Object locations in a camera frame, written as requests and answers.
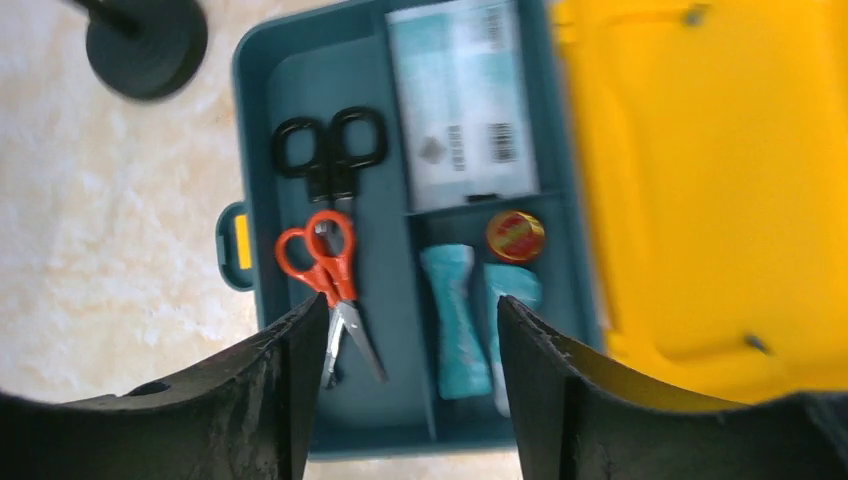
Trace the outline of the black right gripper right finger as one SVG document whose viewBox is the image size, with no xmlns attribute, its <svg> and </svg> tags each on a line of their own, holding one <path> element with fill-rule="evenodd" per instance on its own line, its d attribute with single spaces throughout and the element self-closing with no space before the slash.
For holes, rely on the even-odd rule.
<svg viewBox="0 0 848 480">
<path fill-rule="evenodd" d="M 847 396 L 742 405 L 633 370 L 512 297 L 498 328 L 527 479 L 843 479 Z"/>
</svg>

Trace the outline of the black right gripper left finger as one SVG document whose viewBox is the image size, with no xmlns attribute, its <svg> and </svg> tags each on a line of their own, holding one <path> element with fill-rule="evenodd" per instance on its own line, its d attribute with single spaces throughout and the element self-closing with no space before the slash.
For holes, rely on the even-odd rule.
<svg viewBox="0 0 848 480">
<path fill-rule="evenodd" d="M 129 393 L 1 397 L 5 479 L 299 479 L 328 333 L 323 297 Z"/>
</svg>

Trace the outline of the teal sachet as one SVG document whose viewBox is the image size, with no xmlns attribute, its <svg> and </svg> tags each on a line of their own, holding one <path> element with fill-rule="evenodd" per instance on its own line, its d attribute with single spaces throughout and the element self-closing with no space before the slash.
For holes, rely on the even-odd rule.
<svg viewBox="0 0 848 480">
<path fill-rule="evenodd" d="M 490 370 L 478 339 L 467 295 L 474 249 L 441 244 L 419 253 L 438 315 L 438 391 L 444 400 L 492 393 Z"/>
<path fill-rule="evenodd" d="M 542 287 L 537 276 L 524 268 L 487 263 L 483 266 L 489 319 L 489 356 L 493 377 L 494 403 L 498 413 L 509 418 L 510 407 L 501 358 L 497 305 L 502 296 L 513 296 L 531 309 L 542 302 Z"/>
</svg>

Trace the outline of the small orange scissors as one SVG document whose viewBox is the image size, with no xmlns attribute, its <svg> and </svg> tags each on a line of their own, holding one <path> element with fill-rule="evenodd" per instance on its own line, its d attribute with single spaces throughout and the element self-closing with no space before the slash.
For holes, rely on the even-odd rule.
<svg viewBox="0 0 848 480">
<path fill-rule="evenodd" d="M 287 257 L 287 244 L 297 238 L 303 240 L 313 259 L 312 266 L 305 270 L 294 267 Z M 326 297 L 330 320 L 321 375 L 321 386 L 325 389 L 332 389 L 338 384 L 337 360 L 345 333 L 350 335 L 376 379 L 381 383 L 388 381 L 357 307 L 355 246 L 351 219 L 332 209 L 314 213 L 303 227 L 285 230 L 274 245 L 275 259 L 281 270 Z"/>
</svg>

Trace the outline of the small red round cap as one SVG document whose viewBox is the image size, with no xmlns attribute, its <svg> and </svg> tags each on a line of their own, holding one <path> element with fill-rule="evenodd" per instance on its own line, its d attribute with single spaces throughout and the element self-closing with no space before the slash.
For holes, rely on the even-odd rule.
<svg viewBox="0 0 848 480">
<path fill-rule="evenodd" d="M 488 221 L 485 240 L 499 260 L 524 264 L 541 254 L 546 244 L 546 231 L 536 216 L 521 210 L 504 210 Z"/>
</svg>

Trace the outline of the black handled bandage shears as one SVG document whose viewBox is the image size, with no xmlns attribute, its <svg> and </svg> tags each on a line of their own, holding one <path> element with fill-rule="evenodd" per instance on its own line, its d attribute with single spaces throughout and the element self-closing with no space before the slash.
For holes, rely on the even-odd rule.
<svg viewBox="0 0 848 480">
<path fill-rule="evenodd" d="M 373 150 L 352 153 L 345 143 L 345 130 L 355 122 L 369 124 L 374 133 Z M 313 137 L 312 157 L 301 164 L 289 161 L 288 140 L 298 132 Z M 280 123 L 271 136 L 271 157 L 275 170 L 285 178 L 303 178 L 312 203 L 351 200 L 357 193 L 355 172 L 382 163 L 388 153 L 387 126 L 382 113 L 368 106 L 352 106 L 335 113 L 328 124 L 310 116 L 298 116 Z"/>
</svg>

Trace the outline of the teal divided tray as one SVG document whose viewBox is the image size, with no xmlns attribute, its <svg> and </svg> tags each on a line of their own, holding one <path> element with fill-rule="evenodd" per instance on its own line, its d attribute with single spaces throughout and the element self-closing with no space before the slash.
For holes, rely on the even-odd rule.
<svg viewBox="0 0 848 480">
<path fill-rule="evenodd" d="M 345 1 L 269 20 L 249 30 L 232 57 L 245 193 L 219 217 L 218 264 L 232 288 L 254 292 L 260 327 L 313 296 L 274 258 L 278 236 L 304 224 L 316 205 L 303 179 L 276 172 L 273 132 L 295 116 L 328 121 L 338 110 L 358 105 L 378 110 L 387 125 L 386 159 L 358 176 L 354 225 L 358 306 L 388 379 L 378 381 L 355 344 L 343 343 L 339 383 L 318 397 L 313 460 L 514 446 L 511 422 L 490 396 L 455 401 L 439 396 L 438 315 L 419 263 L 420 251 L 431 245 L 473 247 L 468 298 L 476 331 L 486 336 L 482 266 L 492 254 L 484 229 L 497 212 L 523 210 L 544 226 L 545 246 L 530 265 L 542 286 L 539 316 L 569 336 L 601 345 L 546 3 L 519 1 L 514 23 L 501 25 L 518 40 L 540 191 L 421 213 L 414 211 L 407 187 L 385 19 L 400 8 L 398 1 Z"/>
</svg>

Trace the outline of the yellow medicine kit box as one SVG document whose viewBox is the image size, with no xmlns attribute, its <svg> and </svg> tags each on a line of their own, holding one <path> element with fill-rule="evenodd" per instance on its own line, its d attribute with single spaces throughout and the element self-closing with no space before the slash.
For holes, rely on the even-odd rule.
<svg viewBox="0 0 848 480">
<path fill-rule="evenodd" d="M 847 5 L 562 1 L 613 359 L 739 403 L 847 387 Z"/>
</svg>

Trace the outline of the white teal label packet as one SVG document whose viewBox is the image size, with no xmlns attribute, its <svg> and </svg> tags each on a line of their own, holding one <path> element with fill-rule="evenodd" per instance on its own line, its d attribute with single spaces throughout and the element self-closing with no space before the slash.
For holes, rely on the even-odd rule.
<svg viewBox="0 0 848 480">
<path fill-rule="evenodd" d="M 515 2 L 440 2 L 386 21 L 413 210 L 538 192 Z"/>
</svg>

